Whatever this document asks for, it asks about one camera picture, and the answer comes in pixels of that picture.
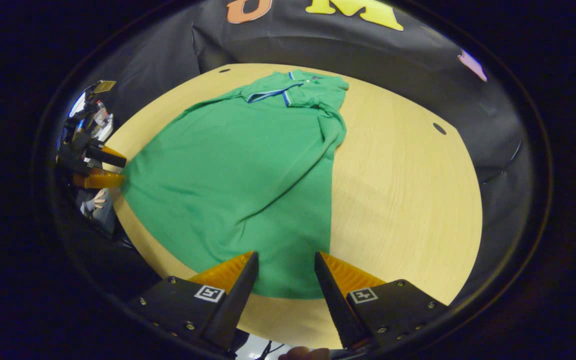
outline person's hand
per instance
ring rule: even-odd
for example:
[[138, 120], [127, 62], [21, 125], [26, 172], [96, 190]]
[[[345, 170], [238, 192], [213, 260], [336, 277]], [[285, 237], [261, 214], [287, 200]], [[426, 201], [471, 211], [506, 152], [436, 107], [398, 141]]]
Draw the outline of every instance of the person's hand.
[[329, 348], [310, 351], [306, 346], [297, 346], [279, 356], [278, 360], [330, 360]]
[[103, 209], [103, 208], [104, 208], [104, 206], [103, 206], [103, 205], [100, 205], [100, 204], [103, 204], [103, 203], [106, 202], [106, 199], [105, 199], [105, 198], [101, 198], [102, 196], [104, 196], [105, 193], [106, 193], [106, 192], [104, 191], [104, 189], [101, 189], [101, 190], [99, 190], [99, 192], [96, 193], [96, 195], [94, 196], [94, 199], [93, 199], [93, 200], [94, 200], [94, 207], [95, 207], [96, 209]]

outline person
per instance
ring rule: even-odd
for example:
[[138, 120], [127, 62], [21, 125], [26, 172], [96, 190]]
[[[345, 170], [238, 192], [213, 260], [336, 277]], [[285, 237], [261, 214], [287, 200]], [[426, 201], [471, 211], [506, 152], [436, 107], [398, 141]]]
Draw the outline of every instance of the person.
[[329, 348], [318, 348], [311, 351], [306, 346], [297, 346], [279, 355], [279, 360], [330, 360]]
[[108, 189], [100, 189], [94, 198], [84, 200], [79, 210], [86, 218], [94, 221], [108, 234], [112, 235], [117, 215], [115, 215]]

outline orange letter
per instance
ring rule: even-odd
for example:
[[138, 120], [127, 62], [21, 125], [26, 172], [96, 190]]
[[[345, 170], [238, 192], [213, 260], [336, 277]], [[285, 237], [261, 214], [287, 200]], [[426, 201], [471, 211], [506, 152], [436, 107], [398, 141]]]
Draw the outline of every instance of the orange letter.
[[246, 3], [246, 1], [247, 0], [235, 0], [228, 4], [229, 23], [240, 24], [261, 18], [270, 10], [270, 6], [273, 4], [273, 0], [259, 0], [259, 5], [254, 11], [244, 13], [244, 3]]

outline orange gripper pad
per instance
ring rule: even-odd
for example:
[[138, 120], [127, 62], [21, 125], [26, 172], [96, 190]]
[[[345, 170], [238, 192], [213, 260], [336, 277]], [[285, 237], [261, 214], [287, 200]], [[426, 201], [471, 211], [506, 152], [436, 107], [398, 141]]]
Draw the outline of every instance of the orange gripper pad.
[[119, 153], [116, 150], [112, 150], [112, 148], [109, 148], [108, 146], [103, 146], [103, 148], [101, 148], [101, 151], [103, 151], [104, 153], [108, 153], [110, 155], [115, 155], [115, 157], [120, 157], [120, 158], [124, 158], [126, 159], [126, 157], [124, 155], [121, 155], [121, 153]]
[[231, 292], [231, 289], [233, 289], [235, 282], [240, 277], [242, 270], [246, 267], [246, 264], [253, 253], [254, 251], [248, 251], [247, 253], [242, 253], [242, 255], [235, 256], [215, 267], [192, 276], [188, 281], [224, 289], [226, 290], [226, 294], [228, 294]]
[[124, 183], [124, 176], [102, 168], [92, 168], [87, 177], [75, 173], [72, 182], [83, 189], [119, 188]]
[[386, 281], [381, 280], [381, 278], [377, 278], [333, 255], [322, 251], [319, 253], [326, 262], [328, 269], [330, 269], [334, 282], [336, 282], [344, 298], [353, 290], [372, 288], [386, 284]]

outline wooden table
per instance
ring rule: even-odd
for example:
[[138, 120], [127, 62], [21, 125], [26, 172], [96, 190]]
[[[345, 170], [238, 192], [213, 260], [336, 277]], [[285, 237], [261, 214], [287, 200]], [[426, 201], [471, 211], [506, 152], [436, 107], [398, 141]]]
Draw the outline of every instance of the wooden table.
[[[295, 69], [338, 75], [283, 64], [222, 66], [151, 102], [107, 145], [130, 161], [190, 105]], [[409, 280], [449, 305], [473, 268], [482, 236], [482, 201], [466, 146], [453, 126], [420, 105], [342, 77], [350, 84], [340, 109], [347, 135], [334, 155], [330, 253], [384, 281]], [[196, 274], [153, 238], [118, 189], [111, 193], [126, 234], [160, 276]], [[238, 328], [292, 346], [341, 348], [323, 299], [251, 294]]]

